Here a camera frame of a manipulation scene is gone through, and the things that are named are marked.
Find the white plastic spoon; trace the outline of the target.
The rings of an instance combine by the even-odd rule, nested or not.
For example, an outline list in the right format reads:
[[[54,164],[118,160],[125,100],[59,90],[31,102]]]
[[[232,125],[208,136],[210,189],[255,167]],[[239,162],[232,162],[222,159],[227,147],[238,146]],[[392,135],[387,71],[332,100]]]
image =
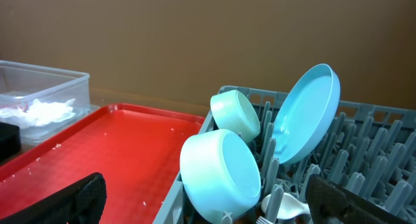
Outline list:
[[[297,198],[285,192],[276,219],[287,220],[304,214],[311,214],[308,204],[300,202]]]

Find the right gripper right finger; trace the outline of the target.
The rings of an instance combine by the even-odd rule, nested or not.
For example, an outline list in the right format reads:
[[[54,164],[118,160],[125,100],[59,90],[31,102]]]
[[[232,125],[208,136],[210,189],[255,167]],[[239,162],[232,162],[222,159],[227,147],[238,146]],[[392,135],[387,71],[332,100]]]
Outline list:
[[[305,197],[314,224],[406,224],[403,219],[320,175],[309,177]]]

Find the light blue plate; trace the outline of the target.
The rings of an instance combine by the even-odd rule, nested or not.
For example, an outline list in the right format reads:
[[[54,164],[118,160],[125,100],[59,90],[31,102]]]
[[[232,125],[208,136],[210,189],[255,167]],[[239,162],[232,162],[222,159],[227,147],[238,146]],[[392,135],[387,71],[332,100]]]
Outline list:
[[[298,80],[274,120],[274,157],[281,164],[295,164],[317,147],[332,124],[340,95],[340,80],[327,64],[312,67]]]

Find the white plastic fork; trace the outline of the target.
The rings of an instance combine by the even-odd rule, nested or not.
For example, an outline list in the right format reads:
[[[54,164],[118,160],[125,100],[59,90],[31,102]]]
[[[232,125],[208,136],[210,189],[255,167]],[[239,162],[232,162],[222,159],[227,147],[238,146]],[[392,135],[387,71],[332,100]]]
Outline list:
[[[263,216],[259,216],[255,222],[255,224],[274,224],[273,222],[267,220]]]

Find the white napkin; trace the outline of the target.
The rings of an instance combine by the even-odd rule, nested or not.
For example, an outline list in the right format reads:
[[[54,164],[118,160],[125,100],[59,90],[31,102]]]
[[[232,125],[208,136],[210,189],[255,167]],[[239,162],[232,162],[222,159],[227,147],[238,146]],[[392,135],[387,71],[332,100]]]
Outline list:
[[[74,101],[75,99],[70,99],[65,103],[46,103],[35,99],[27,108],[2,108],[1,122],[16,125],[21,129],[60,123],[75,116],[72,107]]]

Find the light blue bowl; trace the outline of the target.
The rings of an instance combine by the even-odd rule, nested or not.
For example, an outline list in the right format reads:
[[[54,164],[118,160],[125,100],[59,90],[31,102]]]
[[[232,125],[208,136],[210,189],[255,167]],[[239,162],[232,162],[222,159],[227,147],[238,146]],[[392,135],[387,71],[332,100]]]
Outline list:
[[[180,175],[193,207],[209,223],[224,212],[241,216],[261,196],[255,158],[240,136],[219,129],[189,137],[182,146]]]

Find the green bowl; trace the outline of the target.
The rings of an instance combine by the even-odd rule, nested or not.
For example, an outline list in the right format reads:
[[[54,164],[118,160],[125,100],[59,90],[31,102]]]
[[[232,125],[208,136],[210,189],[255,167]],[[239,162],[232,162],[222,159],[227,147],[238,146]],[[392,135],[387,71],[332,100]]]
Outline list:
[[[248,100],[238,90],[216,94],[210,100],[211,113],[219,129],[242,133],[245,143],[254,140],[260,133],[259,117]]]

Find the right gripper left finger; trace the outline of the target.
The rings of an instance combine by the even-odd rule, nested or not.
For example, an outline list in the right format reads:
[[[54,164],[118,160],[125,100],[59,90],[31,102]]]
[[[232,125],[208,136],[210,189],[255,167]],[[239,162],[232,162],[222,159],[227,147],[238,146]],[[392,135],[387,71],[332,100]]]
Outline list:
[[[107,200],[101,173],[95,172],[41,201],[1,219],[1,224],[99,223]]]

